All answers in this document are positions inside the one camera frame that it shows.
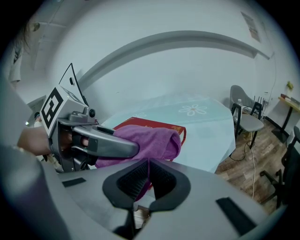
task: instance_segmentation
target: black knob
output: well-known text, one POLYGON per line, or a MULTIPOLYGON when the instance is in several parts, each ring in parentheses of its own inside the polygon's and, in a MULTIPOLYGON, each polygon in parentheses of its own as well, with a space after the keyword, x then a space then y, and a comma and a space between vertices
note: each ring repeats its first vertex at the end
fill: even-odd
POLYGON ((94 109, 90 110, 90 117, 93 118, 96 115, 96 112, 94 109))

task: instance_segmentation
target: curved ceiling molding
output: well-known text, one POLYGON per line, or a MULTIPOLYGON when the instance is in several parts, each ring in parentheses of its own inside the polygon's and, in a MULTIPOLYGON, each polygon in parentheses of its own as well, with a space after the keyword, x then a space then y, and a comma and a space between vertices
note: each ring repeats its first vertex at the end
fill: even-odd
POLYGON ((217 48, 250 58, 259 53, 270 59, 268 55, 249 44, 225 35, 204 31, 171 31, 144 37, 122 46, 96 63, 79 79, 78 84, 84 91, 102 76, 130 61, 151 53, 186 47, 217 48))

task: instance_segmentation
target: wooden floor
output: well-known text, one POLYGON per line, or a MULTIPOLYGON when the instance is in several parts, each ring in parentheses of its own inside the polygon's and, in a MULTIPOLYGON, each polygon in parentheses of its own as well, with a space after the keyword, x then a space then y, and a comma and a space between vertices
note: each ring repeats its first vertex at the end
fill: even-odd
MULTIPOLYGON (((264 128, 258 132, 255 145, 252 148, 255 162, 254 199, 259 203, 274 192, 274 187, 267 178, 265 176, 260 177, 259 173, 262 170, 266 170, 273 177, 276 177, 276 171, 279 169, 283 170, 281 158, 286 152, 286 144, 281 143, 271 133, 274 128, 272 124, 265 120, 264 128)), ((233 159, 243 158, 244 146, 250 138, 251 134, 238 136, 236 150, 231 156, 233 159)), ((249 147, 246 146, 246 157, 244 160, 238 162, 228 157, 220 163, 216 174, 252 197, 254 166, 249 147)), ((264 204, 264 208, 271 214, 276 208, 276 197, 264 204)))

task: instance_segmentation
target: table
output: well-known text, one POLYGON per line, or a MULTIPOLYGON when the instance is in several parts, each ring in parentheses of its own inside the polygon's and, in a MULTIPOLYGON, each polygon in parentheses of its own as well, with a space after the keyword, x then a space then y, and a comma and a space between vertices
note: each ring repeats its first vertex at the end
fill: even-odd
POLYGON ((284 143, 287 140, 287 136, 285 135, 285 127, 290 119, 290 116, 292 114, 293 109, 300 112, 300 107, 298 105, 296 105, 293 102, 288 102, 286 101, 283 97, 278 97, 278 99, 282 102, 284 102, 285 104, 287 104, 290 108, 289 108, 289 112, 287 113, 285 122, 283 123, 282 127, 280 129, 274 129, 272 130, 272 133, 282 142, 284 143))
POLYGON ((235 149, 233 117, 220 102, 199 94, 156 97, 120 111, 103 126, 113 128, 130 117, 184 126, 187 137, 174 162, 214 173, 235 149))

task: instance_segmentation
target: office chair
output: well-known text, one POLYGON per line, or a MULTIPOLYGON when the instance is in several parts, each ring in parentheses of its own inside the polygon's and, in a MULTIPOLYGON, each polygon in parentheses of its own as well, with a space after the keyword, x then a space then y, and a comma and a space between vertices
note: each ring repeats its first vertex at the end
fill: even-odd
POLYGON ((261 130, 264 126, 263 123, 260 121, 262 116, 262 109, 263 109, 262 105, 258 102, 253 101, 250 97, 248 97, 247 94, 240 86, 233 85, 230 88, 230 107, 231 107, 232 115, 234 114, 235 109, 238 108, 238 120, 234 119, 234 122, 236 124, 236 129, 234 134, 235 140, 243 130, 247 132, 255 132, 250 145, 250 148, 252 148, 255 142, 257 132, 261 130), (237 104, 238 99, 242 100, 244 106, 252 108, 250 115, 243 114, 242 118, 240 118, 242 114, 242 109, 241 106, 237 104), (253 116, 255 110, 258 110, 258 118, 253 116))
POLYGON ((260 176, 266 176, 275 188, 275 192, 261 202, 261 204, 266 203, 275 196, 277 196, 276 208, 279 208, 281 203, 288 204, 290 201, 292 181, 300 168, 300 154, 294 147, 296 142, 300 143, 300 131, 296 126, 294 127, 294 133, 295 137, 281 159, 282 165, 285 167, 283 175, 281 169, 276 172, 276 176, 279 176, 278 181, 276 181, 267 171, 260 172, 260 176))

